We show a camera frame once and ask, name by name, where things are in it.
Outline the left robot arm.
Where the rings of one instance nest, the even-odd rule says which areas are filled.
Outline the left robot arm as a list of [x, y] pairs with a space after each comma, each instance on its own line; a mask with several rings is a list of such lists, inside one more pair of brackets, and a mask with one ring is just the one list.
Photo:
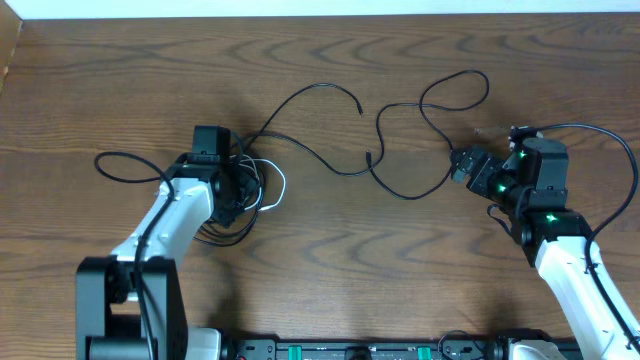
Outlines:
[[206, 223], [230, 227], [258, 195], [260, 178], [230, 153], [241, 141], [220, 126], [197, 126], [192, 149], [159, 171], [157, 198], [136, 229], [75, 275], [79, 359], [233, 359], [215, 328], [188, 324], [178, 268]]

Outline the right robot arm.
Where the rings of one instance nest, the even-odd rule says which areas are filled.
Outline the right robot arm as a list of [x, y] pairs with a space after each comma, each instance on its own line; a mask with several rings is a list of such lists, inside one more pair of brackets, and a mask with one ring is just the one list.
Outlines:
[[593, 230], [566, 206], [569, 157], [540, 137], [514, 142], [501, 159], [478, 146], [451, 153], [451, 177], [491, 200], [531, 267], [548, 284], [586, 359], [636, 359], [639, 323], [588, 240]]

